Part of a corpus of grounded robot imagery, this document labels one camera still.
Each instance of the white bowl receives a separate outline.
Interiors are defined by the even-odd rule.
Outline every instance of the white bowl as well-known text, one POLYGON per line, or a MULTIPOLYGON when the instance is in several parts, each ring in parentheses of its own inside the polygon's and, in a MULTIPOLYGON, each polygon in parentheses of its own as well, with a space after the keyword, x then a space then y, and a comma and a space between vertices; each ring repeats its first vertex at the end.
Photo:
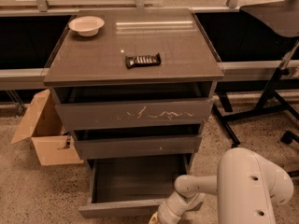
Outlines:
POLYGON ((68 26, 71 30, 78 32, 81 36, 97 35, 99 29, 104 26, 105 22, 93 16, 80 17, 69 22, 68 26))

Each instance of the terrazzo floor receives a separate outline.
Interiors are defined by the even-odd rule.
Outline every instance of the terrazzo floor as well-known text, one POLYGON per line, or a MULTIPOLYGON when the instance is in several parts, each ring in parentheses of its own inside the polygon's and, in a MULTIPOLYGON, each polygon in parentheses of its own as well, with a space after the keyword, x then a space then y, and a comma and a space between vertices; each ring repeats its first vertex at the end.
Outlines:
MULTIPOLYGON (((298 92, 284 94, 299 110, 298 92)), ((251 109, 255 96, 232 97, 235 111, 251 109)), ((148 217, 105 217, 85 219, 78 207, 87 202, 90 171, 84 164, 45 167, 38 162, 31 141, 11 145, 10 141, 20 122, 14 119, 13 105, 0 106, 0 223, 43 224, 141 224, 148 217)), ((299 122, 288 112, 232 122, 232 128, 248 148, 276 164, 291 169, 298 167, 299 144, 286 146, 279 141, 285 130, 299 133, 299 122)), ((231 147, 232 141, 214 116, 210 116, 203 131, 203 141, 195 156, 193 175, 214 175, 218 161, 231 147)), ((295 189, 290 202, 275 207, 277 224, 299 223, 299 179, 293 179, 295 189)), ((217 198, 207 195, 202 208, 184 215, 180 223, 218 223, 217 198)))

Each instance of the gray cabinet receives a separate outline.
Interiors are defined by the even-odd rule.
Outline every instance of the gray cabinet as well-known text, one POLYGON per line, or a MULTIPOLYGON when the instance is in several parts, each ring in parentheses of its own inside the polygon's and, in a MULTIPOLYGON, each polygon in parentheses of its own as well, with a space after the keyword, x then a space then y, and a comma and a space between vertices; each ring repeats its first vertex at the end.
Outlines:
POLYGON ((105 27, 94 37, 69 32, 44 82, 92 170, 90 198, 79 211, 151 215, 192 165, 221 70, 187 9, 78 15, 102 17, 105 27), (125 66, 125 55, 158 52, 159 66, 125 66))

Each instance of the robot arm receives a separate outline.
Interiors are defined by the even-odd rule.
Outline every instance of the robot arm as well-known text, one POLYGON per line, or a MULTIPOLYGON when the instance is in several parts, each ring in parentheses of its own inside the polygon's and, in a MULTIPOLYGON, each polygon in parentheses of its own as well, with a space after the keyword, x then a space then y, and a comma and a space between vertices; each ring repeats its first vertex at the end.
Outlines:
POLYGON ((244 148, 228 150, 217 176, 182 175, 175 192, 159 206, 149 224, 176 224, 182 214, 204 199, 218 196, 220 224, 275 224, 272 204, 285 204, 293 194, 288 174, 260 155, 244 148))

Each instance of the open cardboard box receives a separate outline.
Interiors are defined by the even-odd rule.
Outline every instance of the open cardboard box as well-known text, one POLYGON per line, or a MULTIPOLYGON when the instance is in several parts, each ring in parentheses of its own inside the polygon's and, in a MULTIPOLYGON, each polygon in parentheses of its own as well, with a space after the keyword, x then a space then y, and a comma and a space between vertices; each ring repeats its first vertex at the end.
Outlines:
POLYGON ((29 104, 11 144, 30 137, 41 165, 83 163, 74 148, 74 140, 66 145, 67 135, 61 135, 63 129, 50 91, 44 90, 29 104))

